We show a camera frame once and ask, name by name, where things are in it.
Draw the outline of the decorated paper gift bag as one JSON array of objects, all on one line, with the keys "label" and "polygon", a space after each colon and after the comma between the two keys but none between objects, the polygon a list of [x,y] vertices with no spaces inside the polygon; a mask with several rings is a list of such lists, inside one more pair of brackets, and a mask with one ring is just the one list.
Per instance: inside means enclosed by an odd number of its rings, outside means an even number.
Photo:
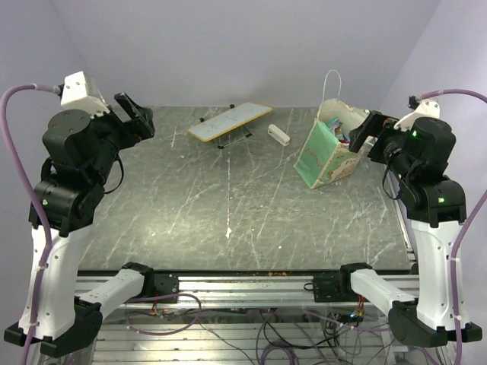
[{"label": "decorated paper gift bag", "polygon": [[364,154],[363,148],[358,153],[351,152],[349,143],[341,143],[326,125],[331,119],[338,118],[349,138],[349,132],[359,127],[370,113],[341,101],[341,88],[339,85],[336,96],[329,99],[326,92],[322,92],[317,116],[294,164],[295,171],[310,189],[351,175]]}]

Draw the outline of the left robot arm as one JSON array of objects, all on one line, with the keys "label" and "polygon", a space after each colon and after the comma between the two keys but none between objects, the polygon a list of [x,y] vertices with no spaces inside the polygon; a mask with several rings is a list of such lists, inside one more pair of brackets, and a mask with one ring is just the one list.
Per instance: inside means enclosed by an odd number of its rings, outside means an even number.
[{"label": "left robot arm", "polygon": [[40,352],[60,358],[88,347],[102,321],[128,300],[154,296],[154,271],[130,262],[99,287],[75,294],[78,266],[97,206],[121,150],[154,136],[153,112],[119,93],[116,102],[128,115],[112,109],[91,115],[68,109],[51,118],[43,134],[48,152],[40,182],[30,188],[33,265],[30,288],[20,320],[4,339],[21,347],[40,345]]}]

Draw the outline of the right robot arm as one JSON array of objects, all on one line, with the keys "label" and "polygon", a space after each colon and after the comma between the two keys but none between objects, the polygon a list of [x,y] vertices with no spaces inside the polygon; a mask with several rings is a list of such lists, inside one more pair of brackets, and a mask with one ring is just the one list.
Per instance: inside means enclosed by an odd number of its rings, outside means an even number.
[{"label": "right robot arm", "polygon": [[482,340],[482,329],[460,305],[461,268],[454,241],[467,216],[462,186],[444,173],[456,143],[451,127],[419,116],[403,128],[397,119],[373,111],[349,137],[351,151],[374,137],[368,157],[398,182],[396,199],[406,207],[417,245],[419,295],[406,294],[366,264],[342,266],[345,277],[336,281],[336,294],[346,301],[361,295],[373,303],[387,315],[401,344],[433,348]]}]

